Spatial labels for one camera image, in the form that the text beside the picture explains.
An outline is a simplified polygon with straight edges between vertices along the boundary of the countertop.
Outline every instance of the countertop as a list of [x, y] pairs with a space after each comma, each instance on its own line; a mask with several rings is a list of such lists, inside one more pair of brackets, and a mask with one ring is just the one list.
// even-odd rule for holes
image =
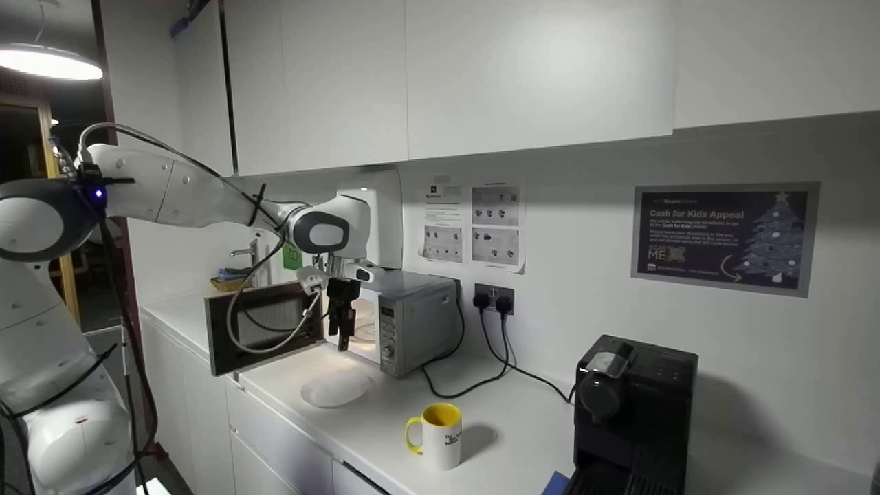
[[[454, 358], [438, 362], [439, 390], [460, 390], [497, 372], [488, 360]], [[321, 409], [306, 389], [326, 376], [365, 376], [365, 395]], [[464, 459], [454, 471], [432, 471], [403, 449], [403, 422], [438, 401], [421, 375], [384, 376], [377, 365], [333, 347], [310, 347], [240, 375], [248, 394], [308, 433], [333, 459], [348, 461], [389, 493], [523, 493], [535, 495], [553, 471], [572, 472], [574, 415], [553, 390], [520, 375], [455, 398], [464, 412]], [[868, 479], [818, 464], [790, 452], [706, 430], [689, 433], [686, 495], [828, 495], [864, 493]]]

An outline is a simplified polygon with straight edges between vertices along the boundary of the framed poster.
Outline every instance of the framed poster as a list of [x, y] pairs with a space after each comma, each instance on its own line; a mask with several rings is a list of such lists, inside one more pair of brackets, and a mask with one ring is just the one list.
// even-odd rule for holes
[[638, 186], [631, 274], [805, 298], [818, 185]]

